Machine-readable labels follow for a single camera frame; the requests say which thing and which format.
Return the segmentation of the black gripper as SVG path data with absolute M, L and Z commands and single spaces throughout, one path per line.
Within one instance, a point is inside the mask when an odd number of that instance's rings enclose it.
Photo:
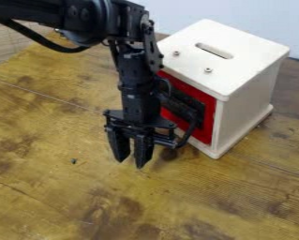
M 142 169 L 151 160 L 155 144 L 176 148 L 174 123 L 161 115 L 146 123 L 126 120 L 119 110 L 106 110 L 105 116 L 110 148 L 118 162 L 123 162 L 130 156 L 130 138 L 135 138 L 134 157 L 138 169 Z

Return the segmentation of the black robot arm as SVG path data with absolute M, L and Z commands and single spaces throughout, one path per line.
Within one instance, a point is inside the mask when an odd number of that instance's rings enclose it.
M 0 0 L 0 24 L 61 53 L 79 53 L 98 44 L 110 47 L 123 109 L 105 115 L 118 161 L 134 157 L 143 168 L 155 145 L 177 146 L 174 134 L 157 132 L 176 129 L 176 124 L 161 115 L 165 55 L 143 6 L 129 0 Z

